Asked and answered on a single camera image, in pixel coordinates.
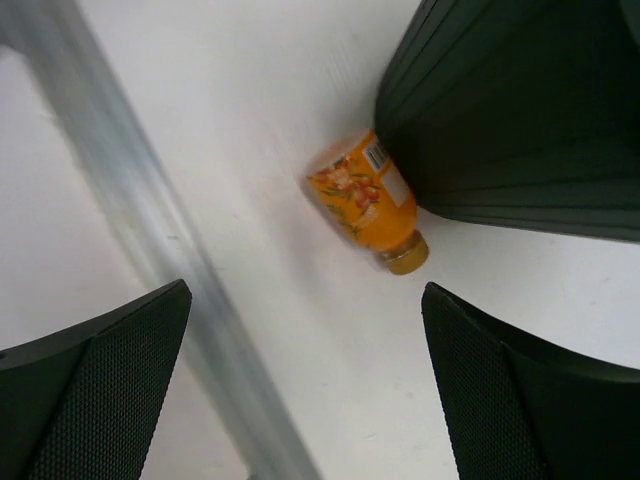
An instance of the orange liquid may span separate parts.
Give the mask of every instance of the orange liquid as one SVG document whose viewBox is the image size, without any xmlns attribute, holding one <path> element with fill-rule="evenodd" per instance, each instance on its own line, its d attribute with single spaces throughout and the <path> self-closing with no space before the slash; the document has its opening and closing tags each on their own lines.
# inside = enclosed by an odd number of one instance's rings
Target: orange liquid
<svg viewBox="0 0 640 480">
<path fill-rule="evenodd" d="M 323 152 L 309 173 L 310 187 L 354 243 L 383 252 L 413 233 L 415 197 L 372 130 Z"/>
</svg>

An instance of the bottle label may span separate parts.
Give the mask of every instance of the bottle label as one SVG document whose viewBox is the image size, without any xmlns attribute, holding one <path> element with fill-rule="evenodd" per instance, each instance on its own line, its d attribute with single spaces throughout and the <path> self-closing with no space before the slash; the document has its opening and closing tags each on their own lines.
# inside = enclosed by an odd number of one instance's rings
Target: bottle label
<svg viewBox="0 0 640 480">
<path fill-rule="evenodd" d="M 375 229 L 374 238 L 374 229 L 367 232 L 367 227 L 384 221 L 390 229 L 388 235 L 392 236 L 398 215 L 404 213 L 400 207 L 413 198 L 373 132 L 357 148 L 307 180 L 345 233 L 357 243 L 374 249 L 378 244 L 393 241 L 381 238 L 387 233 L 380 228 Z"/>
</svg>

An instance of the bottle cap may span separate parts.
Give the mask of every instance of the bottle cap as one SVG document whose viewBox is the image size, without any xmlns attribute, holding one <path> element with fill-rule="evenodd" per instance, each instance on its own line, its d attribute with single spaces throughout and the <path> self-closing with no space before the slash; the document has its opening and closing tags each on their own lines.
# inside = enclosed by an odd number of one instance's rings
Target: bottle cap
<svg viewBox="0 0 640 480">
<path fill-rule="evenodd" d="M 429 246 L 418 230 L 398 247 L 378 253 L 378 260 L 395 275 L 406 275 L 422 266 L 429 256 Z"/>
</svg>

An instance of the barcode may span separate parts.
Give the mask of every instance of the barcode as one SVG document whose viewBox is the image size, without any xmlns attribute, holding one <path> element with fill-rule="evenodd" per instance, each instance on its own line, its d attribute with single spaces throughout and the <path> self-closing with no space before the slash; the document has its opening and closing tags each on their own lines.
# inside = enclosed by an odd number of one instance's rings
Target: barcode
<svg viewBox="0 0 640 480">
<path fill-rule="evenodd" d="M 364 155 L 367 157 L 367 160 L 369 160 L 371 168 L 376 172 L 379 172 L 382 167 L 384 167 L 384 164 L 387 163 L 387 153 L 384 151 L 377 138 L 369 147 L 367 147 L 364 151 Z"/>
</svg>

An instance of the fruit illustration on label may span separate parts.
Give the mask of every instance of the fruit illustration on label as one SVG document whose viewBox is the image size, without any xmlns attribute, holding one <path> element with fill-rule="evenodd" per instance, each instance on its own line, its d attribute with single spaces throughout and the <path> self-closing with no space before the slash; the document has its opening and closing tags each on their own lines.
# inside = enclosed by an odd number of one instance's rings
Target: fruit illustration on label
<svg viewBox="0 0 640 480">
<path fill-rule="evenodd" d="M 345 203 L 355 204 L 360 210 L 356 222 L 351 223 L 344 209 L 333 202 L 328 205 L 329 211 L 335 215 L 340 225 L 354 238 L 368 223 L 377 216 L 374 204 L 380 200 L 380 186 L 374 185 L 370 175 L 357 172 L 360 160 L 345 155 L 332 166 L 320 170 L 315 175 L 308 177 L 310 181 L 316 181 L 322 188 L 320 193 L 327 197 L 341 197 Z"/>
</svg>

